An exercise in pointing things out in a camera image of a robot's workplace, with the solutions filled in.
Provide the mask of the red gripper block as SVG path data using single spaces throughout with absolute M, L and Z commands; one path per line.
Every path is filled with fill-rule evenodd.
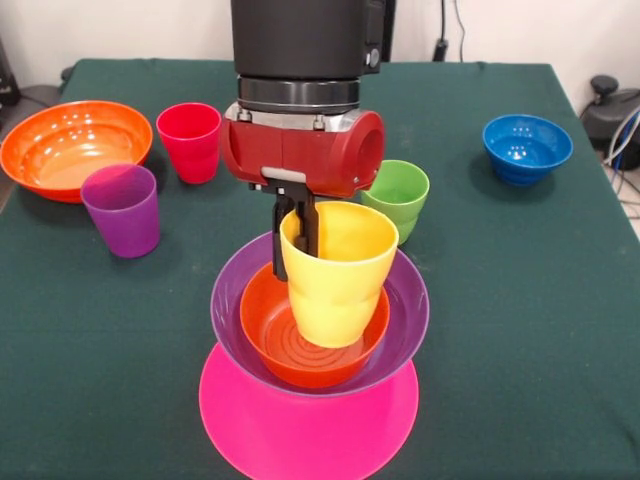
M 337 115 L 282 114 L 229 107 L 220 133 L 229 171 L 239 180 L 266 185 L 285 180 L 306 185 L 315 194 L 348 198 L 374 182 L 384 154 L 384 124 L 373 111 Z M 273 273 L 287 281 L 280 226 L 294 208 L 299 220 L 294 245 L 318 256 L 319 217 L 315 196 L 295 202 L 278 191 L 273 207 Z

